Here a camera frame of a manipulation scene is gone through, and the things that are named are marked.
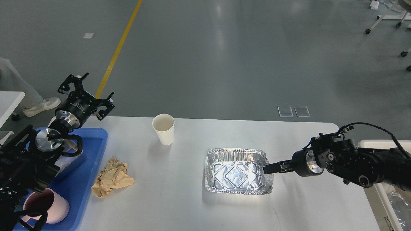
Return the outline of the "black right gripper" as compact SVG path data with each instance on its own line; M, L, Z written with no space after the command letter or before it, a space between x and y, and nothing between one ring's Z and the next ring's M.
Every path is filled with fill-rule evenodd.
M291 161L279 161L263 167L264 174L284 174L296 172L301 177L318 176L324 172L314 157L312 149L304 149L293 154Z

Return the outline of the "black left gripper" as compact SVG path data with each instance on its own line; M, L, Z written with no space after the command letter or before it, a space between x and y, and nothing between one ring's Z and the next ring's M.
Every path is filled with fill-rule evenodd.
M67 95L67 100L55 110L55 129L81 128L92 115L98 120L103 120L114 108L112 96L95 98L89 102L89 95L83 87L83 80L89 75L86 72L78 77L70 74L59 86L57 92Z

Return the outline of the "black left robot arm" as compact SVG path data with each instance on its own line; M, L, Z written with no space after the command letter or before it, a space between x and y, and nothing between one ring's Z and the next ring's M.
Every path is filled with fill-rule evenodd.
M58 88L67 99L55 110L48 127L34 130L28 125L9 143L1 145L1 230L12 231L17 224L29 231L40 231L46 223L60 222L68 213L68 203L59 195L52 203L17 211L20 201L32 195L45 195L47 187L60 171L61 157L76 157L83 152L83 139L73 130L81 128L95 115L103 120L113 109L112 92L107 98L96 98L84 90L88 76L69 75Z

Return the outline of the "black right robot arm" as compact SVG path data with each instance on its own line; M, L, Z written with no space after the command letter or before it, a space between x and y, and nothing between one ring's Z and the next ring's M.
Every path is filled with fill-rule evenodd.
M265 174L295 172L301 177L318 176L327 172L343 179L345 184L354 183L370 188L376 183L386 183L404 191L411 187L410 153L405 151L397 138L388 130L371 124L391 136L394 148L359 148L354 140L346 139L345 133L354 129L355 123L339 128L335 133L320 133L292 159L267 164Z

